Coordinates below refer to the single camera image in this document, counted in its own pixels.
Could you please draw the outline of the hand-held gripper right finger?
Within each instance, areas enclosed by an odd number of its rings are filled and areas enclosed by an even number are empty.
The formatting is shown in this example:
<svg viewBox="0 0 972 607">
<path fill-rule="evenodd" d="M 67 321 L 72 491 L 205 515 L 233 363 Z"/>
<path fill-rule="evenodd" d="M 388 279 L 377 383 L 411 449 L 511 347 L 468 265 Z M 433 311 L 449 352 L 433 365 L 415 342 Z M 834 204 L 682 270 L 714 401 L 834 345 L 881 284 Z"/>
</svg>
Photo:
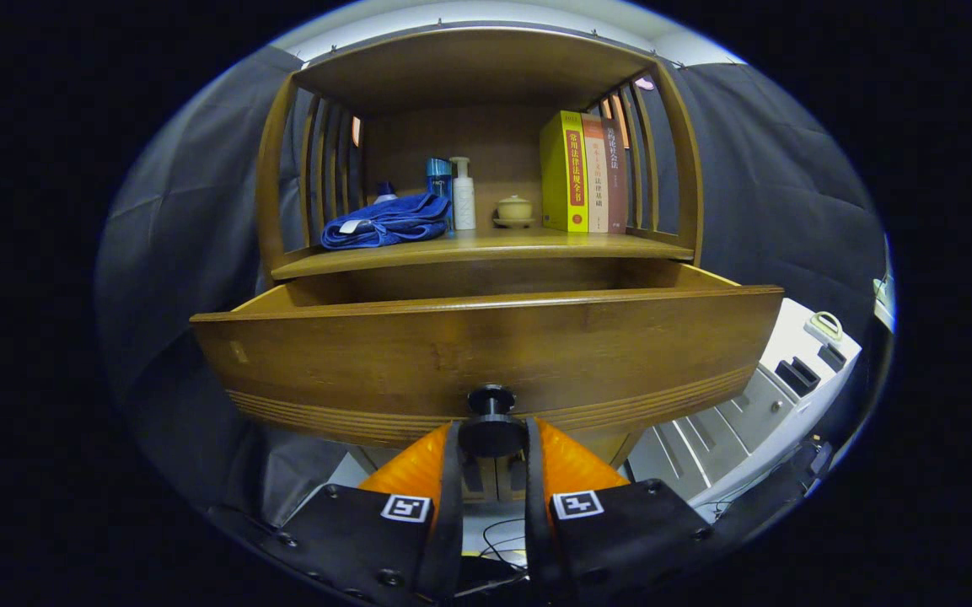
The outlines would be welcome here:
<svg viewBox="0 0 972 607">
<path fill-rule="evenodd" d="M 640 604 L 710 561 L 714 529 L 663 481 L 629 481 L 550 423 L 527 423 L 525 554 L 547 604 Z"/>
</svg>

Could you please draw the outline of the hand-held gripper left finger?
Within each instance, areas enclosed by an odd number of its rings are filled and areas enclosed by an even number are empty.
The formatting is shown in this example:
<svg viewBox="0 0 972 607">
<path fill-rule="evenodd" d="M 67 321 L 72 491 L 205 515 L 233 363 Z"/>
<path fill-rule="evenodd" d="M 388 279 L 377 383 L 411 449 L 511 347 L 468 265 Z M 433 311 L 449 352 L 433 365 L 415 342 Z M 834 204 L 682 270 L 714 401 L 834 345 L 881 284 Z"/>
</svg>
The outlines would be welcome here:
<svg viewBox="0 0 972 607">
<path fill-rule="evenodd" d="M 451 599 L 463 541 L 460 427 L 436 427 L 358 487 L 322 486 L 273 535 L 271 556 L 352 604 Z"/>
</svg>

